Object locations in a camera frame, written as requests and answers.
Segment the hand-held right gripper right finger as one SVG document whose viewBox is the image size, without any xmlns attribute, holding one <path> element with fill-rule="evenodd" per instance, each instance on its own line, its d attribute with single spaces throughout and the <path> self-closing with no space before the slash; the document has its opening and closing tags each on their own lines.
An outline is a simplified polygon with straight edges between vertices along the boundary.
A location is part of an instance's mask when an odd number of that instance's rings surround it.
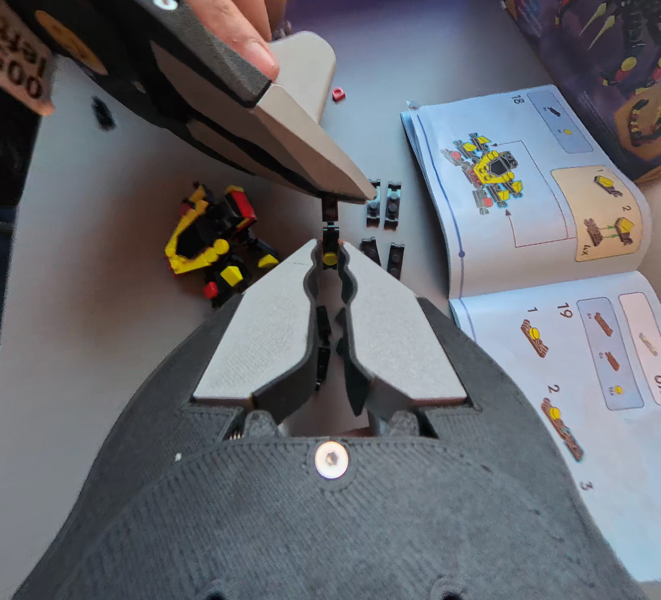
<svg viewBox="0 0 661 600">
<path fill-rule="evenodd" d="M 469 394 L 419 298 L 349 242 L 340 244 L 342 357 L 346 394 L 381 435 L 397 412 L 419 422 L 426 410 L 464 408 Z"/>
</svg>

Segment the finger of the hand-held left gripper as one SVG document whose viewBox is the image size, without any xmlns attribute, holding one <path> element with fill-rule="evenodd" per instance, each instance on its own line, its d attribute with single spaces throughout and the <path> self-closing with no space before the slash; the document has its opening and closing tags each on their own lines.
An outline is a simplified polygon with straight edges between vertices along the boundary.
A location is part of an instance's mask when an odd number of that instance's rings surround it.
<svg viewBox="0 0 661 600">
<path fill-rule="evenodd" d="M 272 42 L 280 74 L 254 108 L 244 108 L 192 68 L 152 43 L 156 63 L 178 94 L 193 108 L 192 117 L 206 118 L 243 138 L 270 133 L 291 152 L 322 193 L 341 201 L 366 201 L 375 188 L 354 161 L 320 126 L 331 81 L 335 52 L 328 42 Z"/>
<path fill-rule="evenodd" d="M 258 131 L 254 141 L 197 117 L 188 118 L 186 128 L 204 150 L 237 170 L 303 193 L 323 192 L 283 143 L 268 132 Z"/>
</svg>

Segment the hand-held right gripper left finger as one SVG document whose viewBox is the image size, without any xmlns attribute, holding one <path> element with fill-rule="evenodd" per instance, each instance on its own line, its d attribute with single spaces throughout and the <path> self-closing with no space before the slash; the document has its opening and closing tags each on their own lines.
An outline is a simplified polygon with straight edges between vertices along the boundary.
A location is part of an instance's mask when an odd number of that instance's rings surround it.
<svg viewBox="0 0 661 600">
<path fill-rule="evenodd" d="M 321 242 L 310 240 L 252 284 L 192 394 L 203 404 L 268 412 L 282 423 L 317 381 Z"/>
</svg>

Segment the black lego plate yellow stud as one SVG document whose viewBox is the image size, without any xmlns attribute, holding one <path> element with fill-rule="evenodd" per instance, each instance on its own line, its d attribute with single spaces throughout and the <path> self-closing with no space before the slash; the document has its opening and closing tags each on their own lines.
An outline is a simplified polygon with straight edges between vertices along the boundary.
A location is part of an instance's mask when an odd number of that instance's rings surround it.
<svg viewBox="0 0 661 600">
<path fill-rule="evenodd" d="M 321 239 L 321 259 L 323 269 L 335 270 L 340 250 L 340 231 L 334 222 L 328 222 Z"/>
</svg>

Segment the yellow black lego spider model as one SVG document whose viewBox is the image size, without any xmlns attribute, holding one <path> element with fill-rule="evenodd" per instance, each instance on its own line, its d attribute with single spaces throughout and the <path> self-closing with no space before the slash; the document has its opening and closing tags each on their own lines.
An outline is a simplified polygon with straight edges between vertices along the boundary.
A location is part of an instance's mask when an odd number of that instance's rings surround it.
<svg viewBox="0 0 661 600">
<path fill-rule="evenodd" d="M 203 183 L 181 201 L 179 220 L 164 256 L 175 276 L 201 272 L 203 294 L 212 308 L 223 306 L 252 282 L 246 260 L 269 271 L 280 263 L 278 251 L 256 237 L 258 221 L 244 189 L 230 185 L 221 198 Z"/>
</svg>

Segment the open lego instruction booklet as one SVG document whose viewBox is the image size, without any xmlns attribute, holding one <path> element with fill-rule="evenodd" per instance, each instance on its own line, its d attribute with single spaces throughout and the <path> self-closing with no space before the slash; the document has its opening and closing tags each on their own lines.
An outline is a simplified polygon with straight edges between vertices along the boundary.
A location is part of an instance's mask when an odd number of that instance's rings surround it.
<svg viewBox="0 0 661 600">
<path fill-rule="evenodd" d="M 641 191 L 553 85 L 402 125 L 448 251 L 457 325 L 541 416 L 637 581 L 660 582 L 660 298 Z"/>
</svg>

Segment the lego set box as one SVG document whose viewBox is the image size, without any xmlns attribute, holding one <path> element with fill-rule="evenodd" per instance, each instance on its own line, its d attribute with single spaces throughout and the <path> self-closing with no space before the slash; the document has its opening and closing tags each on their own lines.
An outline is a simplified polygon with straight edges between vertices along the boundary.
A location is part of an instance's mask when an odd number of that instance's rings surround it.
<svg viewBox="0 0 661 600">
<path fill-rule="evenodd" d="M 616 166 L 659 180 L 660 0 L 501 1 Z"/>
</svg>

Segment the small black table fitting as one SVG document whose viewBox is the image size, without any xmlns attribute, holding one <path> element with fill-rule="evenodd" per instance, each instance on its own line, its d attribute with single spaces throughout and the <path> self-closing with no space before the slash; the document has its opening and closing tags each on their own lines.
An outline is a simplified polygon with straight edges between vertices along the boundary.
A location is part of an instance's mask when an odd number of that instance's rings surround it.
<svg viewBox="0 0 661 600">
<path fill-rule="evenodd" d="M 108 106 L 98 97 L 91 100 L 91 109 L 95 119 L 96 126 L 103 132 L 110 132 L 116 129 L 116 121 Z"/>
</svg>

